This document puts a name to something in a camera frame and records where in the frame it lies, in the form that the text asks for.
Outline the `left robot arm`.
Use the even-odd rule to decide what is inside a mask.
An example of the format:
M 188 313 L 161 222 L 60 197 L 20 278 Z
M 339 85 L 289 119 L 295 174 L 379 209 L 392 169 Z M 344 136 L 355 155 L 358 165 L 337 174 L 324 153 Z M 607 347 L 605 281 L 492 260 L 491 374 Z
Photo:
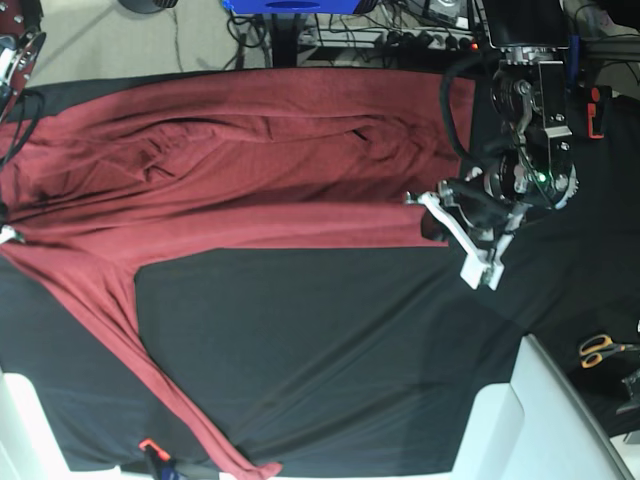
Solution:
M 455 239 L 463 249 L 460 276 L 471 288 L 496 289 L 502 256 L 527 215 L 561 210 L 578 190 L 566 117 L 569 35 L 558 1 L 470 1 L 467 15 L 479 51 L 445 71 L 439 104 L 448 140 L 471 169 L 406 201 L 434 220 L 426 238 Z M 495 69 L 490 94 L 502 133 L 477 156 L 459 139 L 450 93 L 454 79 L 480 65 Z

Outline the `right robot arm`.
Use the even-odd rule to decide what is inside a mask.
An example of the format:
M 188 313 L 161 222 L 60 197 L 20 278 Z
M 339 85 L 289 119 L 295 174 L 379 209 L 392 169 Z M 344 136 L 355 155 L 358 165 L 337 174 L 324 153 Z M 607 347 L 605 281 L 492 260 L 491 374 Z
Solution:
M 7 122 L 16 106 L 21 106 L 13 137 L 1 153 L 1 169 L 20 152 L 42 116 L 42 95 L 26 88 L 46 40 L 46 33 L 41 29 L 42 17 L 40 1 L 1 2 L 1 124 Z M 21 133 L 30 97 L 37 100 L 36 112 Z

